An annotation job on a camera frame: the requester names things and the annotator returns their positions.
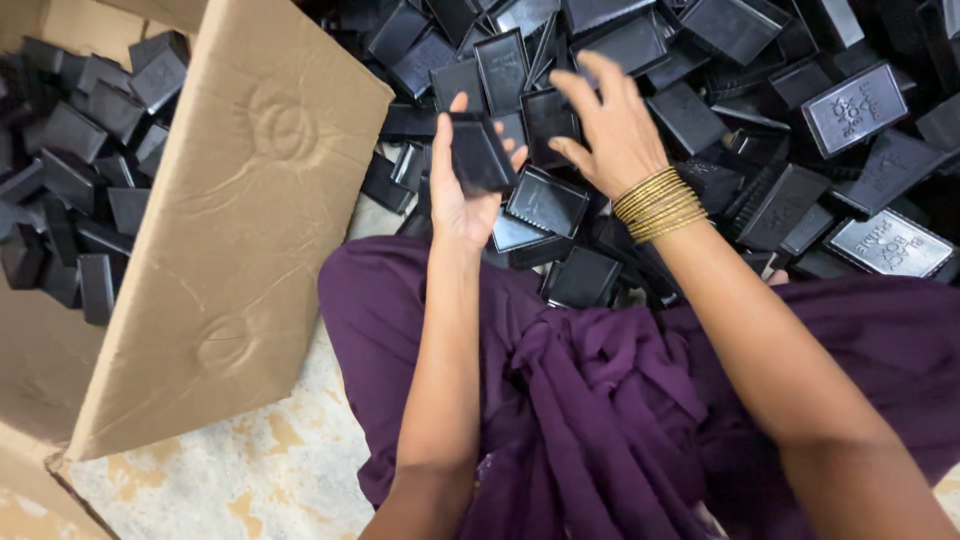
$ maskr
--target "left hand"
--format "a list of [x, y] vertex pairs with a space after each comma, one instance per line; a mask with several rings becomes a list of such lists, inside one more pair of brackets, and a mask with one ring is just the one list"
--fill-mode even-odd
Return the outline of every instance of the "left hand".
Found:
[[[467, 109], [468, 98], [464, 92], [450, 104], [451, 112]], [[503, 123], [497, 122], [496, 132], [503, 135]], [[479, 253], [487, 245], [493, 232], [497, 210], [500, 208], [500, 193], [488, 193], [467, 199], [460, 182], [453, 174], [453, 157], [450, 145], [453, 142], [453, 124], [450, 116], [442, 112], [437, 117], [437, 136], [433, 139], [433, 169], [430, 174], [430, 203], [433, 207], [434, 242], [461, 245]], [[503, 149], [508, 154], [514, 151], [516, 142], [508, 138]], [[526, 146], [518, 149], [510, 159], [515, 171], [527, 161]]]

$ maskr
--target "pile of black boxes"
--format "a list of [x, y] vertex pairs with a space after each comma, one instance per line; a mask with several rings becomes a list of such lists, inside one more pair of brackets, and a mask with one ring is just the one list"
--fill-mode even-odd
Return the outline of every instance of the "pile of black boxes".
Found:
[[0, 252], [12, 289], [41, 288], [105, 326], [189, 62], [176, 32], [130, 47], [133, 73], [25, 37], [0, 57]]
[[[374, 155], [363, 192], [407, 214], [398, 234], [429, 235], [434, 117], [465, 91], [456, 172], [467, 191], [504, 192], [486, 259], [552, 263], [554, 306], [682, 298], [656, 250], [547, 146], [583, 139], [548, 74], [579, 71], [585, 49], [636, 77], [669, 157], [758, 274], [954, 282], [960, 270], [960, 0], [318, 4], [304, 9], [397, 94], [380, 139], [400, 157]], [[530, 147], [518, 175], [492, 121]]]

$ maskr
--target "purple clothing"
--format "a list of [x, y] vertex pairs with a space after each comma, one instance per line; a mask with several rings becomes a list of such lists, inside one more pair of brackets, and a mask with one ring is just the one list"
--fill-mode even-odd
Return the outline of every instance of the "purple clothing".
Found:
[[[320, 275], [375, 506], [393, 480], [428, 253], [416, 238], [366, 238]], [[461, 538], [709, 538], [700, 501], [734, 539], [815, 538], [692, 309], [555, 309], [539, 285], [532, 271], [480, 272], [487, 458]], [[960, 291], [884, 277], [775, 290], [938, 481], [960, 459]]]

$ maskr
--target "circular imprint on cardboard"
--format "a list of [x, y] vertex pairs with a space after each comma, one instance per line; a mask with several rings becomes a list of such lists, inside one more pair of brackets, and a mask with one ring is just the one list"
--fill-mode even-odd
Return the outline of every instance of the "circular imprint on cardboard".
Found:
[[248, 111], [258, 153], [272, 160], [298, 162], [317, 148], [317, 125], [298, 100], [260, 86]]
[[204, 340], [197, 347], [197, 360], [204, 367], [235, 368], [251, 355], [247, 323], [238, 317], [219, 317], [204, 331]]

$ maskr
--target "bangle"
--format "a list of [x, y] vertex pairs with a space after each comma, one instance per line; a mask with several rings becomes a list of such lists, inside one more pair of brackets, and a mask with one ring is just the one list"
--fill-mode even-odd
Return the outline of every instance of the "bangle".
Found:
[[613, 203], [613, 213], [639, 243], [707, 217], [693, 189], [673, 167], [666, 167], [624, 193]]

